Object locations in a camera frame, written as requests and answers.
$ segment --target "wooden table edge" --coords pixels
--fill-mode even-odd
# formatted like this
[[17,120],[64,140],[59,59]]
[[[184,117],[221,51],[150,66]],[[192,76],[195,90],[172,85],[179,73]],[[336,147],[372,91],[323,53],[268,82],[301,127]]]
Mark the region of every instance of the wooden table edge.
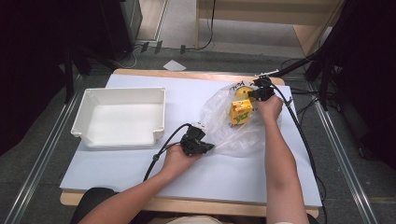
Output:
[[[77,206],[84,190],[64,189],[61,194],[63,205]],[[205,215],[233,215],[243,217],[265,217],[264,203],[222,202],[213,200],[190,200],[180,198],[155,197],[142,209],[145,211],[193,213]],[[306,206],[306,213],[318,217],[318,208]]]
[[[240,82],[242,80],[252,82],[258,77],[253,75],[242,75],[238,73],[220,73],[220,72],[173,72],[167,70],[140,70],[140,69],[117,69],[113,72],[115,75],[130,75],[130,76],[145,76],[145,77],[176,77],[176,78],[191,78],[215,81],[234,81]],[[284,86],[285,81],[280,77],[271,77],[271,81],[275,85]]]

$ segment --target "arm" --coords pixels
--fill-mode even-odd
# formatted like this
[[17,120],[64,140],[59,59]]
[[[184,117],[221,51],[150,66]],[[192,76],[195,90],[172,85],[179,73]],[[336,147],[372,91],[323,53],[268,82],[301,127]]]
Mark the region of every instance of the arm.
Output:
[[158,174],[102,202],[79,223],[129,223],[159,191],[201,157],[187,157],[181,146],[170,147]]
[[276,123],[282,105],[276,96],[258,102],[265,127],[267,220],[308,223],[296,162]]

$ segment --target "white board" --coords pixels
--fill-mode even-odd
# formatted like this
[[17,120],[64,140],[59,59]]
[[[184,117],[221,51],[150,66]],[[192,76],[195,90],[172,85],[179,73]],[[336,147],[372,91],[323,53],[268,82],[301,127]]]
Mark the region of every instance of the white board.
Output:
[[[199,121],[205,102],[231,82],[170,77],[141,77],[113,74],[107,88],[165,87],[165,133],[153,147],[88,148],[82,143],[64,176],[62,189],[107,187],[122,191],[143,181],[152,156],[181,124]],[[278,86],[287,99],[290,88]],[[321,206],[318,186],[295,124],[286,108],[282,110],[281,132],[295,157],[302,183],[304,203]],[[175,135],[179,141],[182,130]],[[151,175],[163,165],[164,155]],[[266,203],[264,149],[244,158],[208,153],[159,193],[164,197],[209,199],[247,203]]]

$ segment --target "person's left hand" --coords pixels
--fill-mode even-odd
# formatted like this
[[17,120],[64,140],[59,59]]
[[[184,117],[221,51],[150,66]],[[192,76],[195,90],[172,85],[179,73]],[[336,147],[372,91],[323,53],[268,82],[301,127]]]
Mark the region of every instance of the person's left hand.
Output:
[[186,156],[180,145],[174,145],[166,150],[166,157],[161,173],[173,178],[183,174],[193,163],[202,158],[201,155]]

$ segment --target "metal rail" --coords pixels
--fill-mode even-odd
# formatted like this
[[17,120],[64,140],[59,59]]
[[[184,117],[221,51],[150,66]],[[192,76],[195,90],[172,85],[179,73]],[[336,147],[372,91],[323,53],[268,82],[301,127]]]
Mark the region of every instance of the metal rail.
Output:
[[[311,91],[317,91],[317,88],[310,82],[308,82],[308,89]],[[352,164],[347,157],[343,144],[338,137],[337,131],[332,125],[332,119],[330,118],[329,112],[324,111],[323,107],[320,105],[319,102],[315,103],[315,107],[323,123],[323,127],[325,128],[326,133],[329,136],[330,142],[332,144],[332,149],[335,153],[335,157],[340,164],[340,168],[343,171],[346,182],[349,185],[349,189],[352,193],[353,199],[355,200],[359,212],[361,213],[361,218],[363,222],[366,224],[379,223],[375,217],[375,213],[372,206],[370,205],[367,195],[364,192],[364,189],[355,174]]]
[[64,125],[70,117],[71,112],[76,104],[77,98],[81,94],[82,84],[85,82],[85,78],[82,75],[78,75],[75,81],[76,91],[73,94],[71,100],[68,104],[65,104],[59,117],[57,118],[51,132],[49,133],[49,137],[42,147],[40,154],[35,160],[35,165],[33,166],[30,174],[26,178],[18,196],[13,204],[11,210],[9,211],[5,223],[20,223],[21,218],[26,210],[27,205],[29,204],[33,194],[35,193],[35,189],[40,181],[41,176],[44,173],[44,170],[47,167],[48,162],[50,161],[50,157],[58,143],[59,137],[64,129]]

